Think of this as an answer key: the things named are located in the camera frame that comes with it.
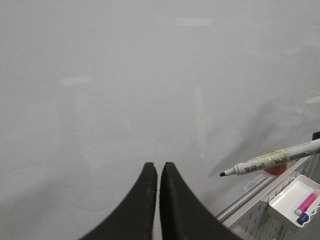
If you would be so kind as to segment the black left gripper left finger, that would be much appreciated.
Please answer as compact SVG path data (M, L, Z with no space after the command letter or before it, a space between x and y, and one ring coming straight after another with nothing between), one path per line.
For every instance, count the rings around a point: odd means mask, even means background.
M114 211L83 240L151 240L157 200L158 175L146 162L131 190Z

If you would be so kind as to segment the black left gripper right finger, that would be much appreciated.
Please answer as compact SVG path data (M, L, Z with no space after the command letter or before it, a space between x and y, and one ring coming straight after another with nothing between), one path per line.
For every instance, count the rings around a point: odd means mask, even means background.
M164 240L239 240L188 187L173 162L161 174L159 214Z

